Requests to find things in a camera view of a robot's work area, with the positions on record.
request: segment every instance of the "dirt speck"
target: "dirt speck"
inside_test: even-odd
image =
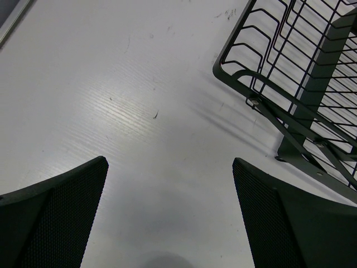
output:
[[[159,110],[157,110],[155,116],[154,116],[152,119],[156,119],[156,118],[157,118],[157,116],[158,116],[158,111],[159,111]]]

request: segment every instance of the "metal support bar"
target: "metal support bar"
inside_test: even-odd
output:
[[[263,83],[265,83],[267,86],[269,86],[270,88],[274,89],[277,93],[279,93],[281,96],[283,96],[284,98],[286,98],[288,101],[290,101],[291,103],[295,104],[299,109],[301,109],[302,111],[305,112],[306,115],[311,116],[312,118],[315,118],[317,120],[319,120],[321,123],[323,123],[326,127],[328,127],[329,129],[331,129],[332,131],[334,131],[335,133],[337,133],[338,135],[340,135],[342,138],[346,139],[352,146],[357,147],[357,141],[355,139],[353,139],[352,137],[350,137],[347,133],[345,133],[342,129],[336,127],[334,124],[332,124],[328,119],[326,119],[325,117],[323,117],[322,115],[316,113],[315,111],[311,110],[309,107],[307,107],[306,105],[304,105],[300,100],[294,98],[294,96],[292,96],[291,94],[289,94],[288,92],[286,92],[284,89],[282,89],[281,87],[279,87],[277,84],[275,84],[274,82],[270,81],[268,78],[266,78],[264,75],[262,74],[258,74],[257,72],[254,71],[250,71],[250,70],[240,70],[235,72],[232,75],[232,78],[234,78],[235,80],[238,80],[239,78],[243,77],[243,76],[248,76],[248,75],[254,75],[254,77],[256,77],[257,79],[259,79],[260,81],[262,81]]]
[[[299,150],[301,154],[303,154],[304,158],[307,161],[314,164],[317,168],[321,169],[321,171],[326,172],[326,170],[313,158],[313,156],[292,136],[291,133],[287,131],[285,126],[280,123],[280,121],[274,116],[269,108],[259,99],[251,98],[249,99],[254,105],[258,107],[260,112],[270,121],[272,124],[284,135],[285,138],[289,140],[289,142]]]
[[[348,172],[341,161],[336,157],[336,155],[330,150],[329,145],[324,141],[315,141],[314,144],[320,151],[327,157],[327,159],[336,167],[336,169],[342,174],[343,177],[355,188],[357,189],[357,181]]]
[[[311,72],[305,76],[306,84],[300,97],[300,102],[308,106],[314,113],[317,113],[319,105],[325,95],[326,88],[329,85],[330,79],[336,69],[336,64],[338,63],[346,44],[346,40],[351,29],[353,28],[353,25],[355,24],[355,12],[356,11],[353,10],[331,24],[321,47],[317,47],[316,52],[318,53],[318,56],[316,63],[312,66]],[[304,118],[305,120],[302,124],[307,128],[311,127],[313,119],[316,118],[312,113],[308,113],[301,105],[297,106],[293,115],[296,118]],[[321,122],[328,126],[328,128],[332,129],[331,125],[326,124],[328,121]],[[296,139],[300,142],[300,144],[303,144],[305,140],[304,137],[301,136],[296,136]]]
[[[20,0],[11,14],[8,16],[4,24],[0,27],[0,49],[6,43],[11,33],[21,22],[26,12],[31,8],[36,0]]]

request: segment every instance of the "floor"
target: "floor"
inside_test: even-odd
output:
[[[37,0],[0,52],[0,194],[98,155],[109,173],[82,267],[254,267],[232,178],[281,135],[212,75],[245,0]]]

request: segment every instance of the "wire grid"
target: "wire grid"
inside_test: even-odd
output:
[[[309,90],[305,85],[321,51],[321,44],[328,38],[326,33],[331,24],[353,11],[357,4],[357,1],[350,2],[257,0],[225,61],[222,62],[222,68],[231,75],[242,69],[254,70],[299,99],[304,90]],[[350,32],[333,75],[328,78],[314,77],[330,80],[318,106],[318,114],[353,140],[357,140],[356,51],[357,37]],[[296,110],[294,104],[260,80],[243,76],[239,81],[289,113],[293,114]],[[259,112],[249,100],[246,103]],[[353,152],[354,147],[346,139],[317,119],[313,120],[311,129],[346,153]],[[303,145],[330,175],[350,186],[313,141],[305,139]],[[356,179],[356,163],[342,164]]]

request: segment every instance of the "perforated mesh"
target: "perforated mesh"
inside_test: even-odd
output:
[[[256,268],[304,267],[285,221],[278,195],[242,165],[233,175]]]
[[[80,267],[107,168],[104,159],[52,190],[17,267]]]

